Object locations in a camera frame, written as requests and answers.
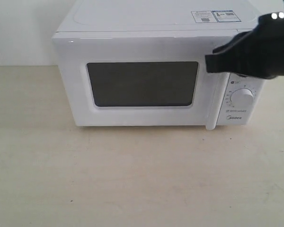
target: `control panel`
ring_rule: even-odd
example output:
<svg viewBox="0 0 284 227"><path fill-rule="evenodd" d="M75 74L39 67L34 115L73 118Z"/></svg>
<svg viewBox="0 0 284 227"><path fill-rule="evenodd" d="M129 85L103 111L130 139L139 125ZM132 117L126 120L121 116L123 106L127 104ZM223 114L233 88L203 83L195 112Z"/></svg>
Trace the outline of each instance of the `control panel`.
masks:
<svg viewBox="0 0 284 227"><path fill-rule="evenodd" d="M231 74L217 125L244 125L251 117L265 80Z"/></svg>

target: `microwave top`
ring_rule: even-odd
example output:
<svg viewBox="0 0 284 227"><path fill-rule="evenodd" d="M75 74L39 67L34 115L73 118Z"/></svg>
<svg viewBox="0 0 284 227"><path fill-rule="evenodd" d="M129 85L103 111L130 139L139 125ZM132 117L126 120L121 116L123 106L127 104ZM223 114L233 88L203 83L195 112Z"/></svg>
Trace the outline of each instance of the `microwave top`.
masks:
<svg viewBox="0 0 284 227"><path fill-rule="evenodd" d="M78 0L57 32L253 29L247 0Z"/></svg>

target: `label sticker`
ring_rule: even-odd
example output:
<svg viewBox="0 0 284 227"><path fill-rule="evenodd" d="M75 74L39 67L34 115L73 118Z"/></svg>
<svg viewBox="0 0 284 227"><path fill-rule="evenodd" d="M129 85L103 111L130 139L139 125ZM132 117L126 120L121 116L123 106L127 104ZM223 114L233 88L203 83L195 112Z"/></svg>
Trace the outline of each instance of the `label sticker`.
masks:
<svg viewBox="0 0 284 227"><path fill-rule="evenodd" d="M232 10L215 10L212 13L218 22L241 22Z"/></svg>
<svg viewBox="0 0 284 227"><path fill-rule="evenodd" d="M217 23L211 11L192 11L191 12L196 23Z"/></svg>

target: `barcode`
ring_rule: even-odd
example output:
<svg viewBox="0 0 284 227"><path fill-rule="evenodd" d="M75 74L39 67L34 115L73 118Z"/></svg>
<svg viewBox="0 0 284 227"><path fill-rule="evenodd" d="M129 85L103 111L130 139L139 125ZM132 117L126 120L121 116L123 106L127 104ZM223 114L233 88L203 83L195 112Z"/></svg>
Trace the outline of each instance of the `barcode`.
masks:
<svg viewBox="0 0 284 227"><path fill-rule="evenodd" d="M202 22L210 22L209 18L201 18Z"/></svg>

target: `white knob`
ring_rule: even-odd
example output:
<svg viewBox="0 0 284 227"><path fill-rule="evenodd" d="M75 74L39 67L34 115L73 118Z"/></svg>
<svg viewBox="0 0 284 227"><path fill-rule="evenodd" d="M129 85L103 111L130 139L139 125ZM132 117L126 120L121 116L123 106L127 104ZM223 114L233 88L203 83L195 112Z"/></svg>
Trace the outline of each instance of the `white knob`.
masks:
<svg viewBox="0 0 284 227"><path fill-rule="evenodd" d="M246 88L235 91L231 95L231 103L237 108L247 108L254 102L252 92Z"/></svg>

